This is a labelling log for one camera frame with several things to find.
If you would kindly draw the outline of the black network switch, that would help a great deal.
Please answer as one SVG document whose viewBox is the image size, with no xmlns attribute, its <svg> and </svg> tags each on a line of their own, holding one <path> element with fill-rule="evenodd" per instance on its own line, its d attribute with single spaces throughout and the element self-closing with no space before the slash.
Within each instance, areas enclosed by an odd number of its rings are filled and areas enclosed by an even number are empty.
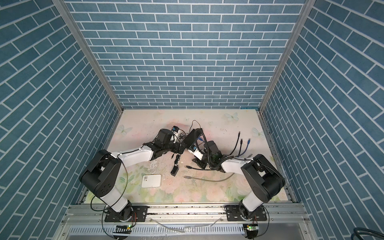
<svg viewBox="0 0 384 240">
<path fill-rule="evenodd" d="M 184 138 L 182 142 L 182 147 L 189 149 L 194 145 L 198 138 L 202 135 L 202 129 L 193 129 L 191 132 Z"/>
</svg>

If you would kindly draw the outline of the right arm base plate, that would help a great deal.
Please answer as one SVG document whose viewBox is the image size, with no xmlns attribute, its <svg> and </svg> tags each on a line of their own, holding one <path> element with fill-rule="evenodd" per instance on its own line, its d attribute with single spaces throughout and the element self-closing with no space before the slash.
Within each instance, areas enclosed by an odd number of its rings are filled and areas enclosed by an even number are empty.
<svg viewBox="0 0 384 240">
<path fill-rule="evenodd" d="M 239 205 L 226 205 L 224 206 L 226 212 L 227 221 L 239 222 L 239 221 L 266 221 L 267 215 L 263 206 L 259 206 L 252 212 L 248 211 L 244 206 Z"/>
</svg>

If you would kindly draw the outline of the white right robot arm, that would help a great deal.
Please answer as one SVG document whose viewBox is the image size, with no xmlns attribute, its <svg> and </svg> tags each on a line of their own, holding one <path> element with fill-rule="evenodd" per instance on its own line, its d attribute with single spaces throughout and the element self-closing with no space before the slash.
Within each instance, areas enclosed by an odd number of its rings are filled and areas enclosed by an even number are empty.
<svg viewBox="0 0 384 240">
<path fill-rule="evenodd" d="M 213 141 L 204 144 L 201 150 L 197 146 L 189 150 L 195 162 L 202 170 L 214 170 L 243 176 L 251 188 L 249 194 L 239 202 L 239 210 L 243 217 L 249 219 L 259 206 L 268 203 L 285 186 L 282 174 L 264 155 L 252 158 L 224 155 Z"/>
</svg>

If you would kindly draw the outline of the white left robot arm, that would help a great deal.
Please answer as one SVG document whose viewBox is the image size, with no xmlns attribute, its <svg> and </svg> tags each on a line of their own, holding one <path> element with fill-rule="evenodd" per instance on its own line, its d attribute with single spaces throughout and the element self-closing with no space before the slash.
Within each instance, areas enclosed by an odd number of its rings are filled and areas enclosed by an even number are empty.
<svg viewBox="0 0 384 240">
<path fill-rule="evenodd" d="M 112 153 L 106 150 L 98 151 L 85 167 L 79 180 L 115 213 L 128 214 L 130 202 L 124 197 L 124 191 L 119 191 L 117 187 L 120 174 L 127 173 L 130 166 L 153 161 L 168 152 L 179 154 L 182 132 L 174 126 L 171 130 L 159 130 L 152 141 L 131 150 Z"/>
</svg>

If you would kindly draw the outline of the black power adapter with cable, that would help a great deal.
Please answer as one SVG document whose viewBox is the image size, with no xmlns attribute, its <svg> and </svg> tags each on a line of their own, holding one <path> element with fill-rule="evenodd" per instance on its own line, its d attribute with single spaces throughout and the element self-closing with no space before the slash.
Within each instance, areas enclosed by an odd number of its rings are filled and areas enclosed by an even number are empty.
<svg viewBox="0 0 384 240">
<path fill-rule="evenodd" d="M 184 138 L 191 132 L 191 130 L 193 129 L 202 129 L 202 135 L 198 138 L 197 142 L 195 144 L 199 145 L 200 143 L 204 143 L 206 141 L 205 139 L 205 133 L 204 133 L 204 130 L 203 128 L 201 127 L 200 123 L 198 123 L 196 120 L 193 120 L 192 123 L 191 123 L 191 126 L 189 128 L 188 131 L 184 132 L 182 131 L 181 135 L 180 135 L 180 143 L 183 142 Z"/>
</svg>

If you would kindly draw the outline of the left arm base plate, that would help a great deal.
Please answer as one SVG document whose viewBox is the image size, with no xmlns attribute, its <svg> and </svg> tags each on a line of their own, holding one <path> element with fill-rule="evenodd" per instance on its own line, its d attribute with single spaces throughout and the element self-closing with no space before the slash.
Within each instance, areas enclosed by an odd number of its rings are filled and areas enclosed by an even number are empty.
<svg viewBox="0 0 384 240">
<path fill-rule="evenodd" d="M 145 222 L 147 218 L 148 209 L 148 206 L 128 206 L 120 213 L 117 213 L 112 208 L 107 207 L 104 221 L 107 223 L 142 223 Z"/>
</svg>

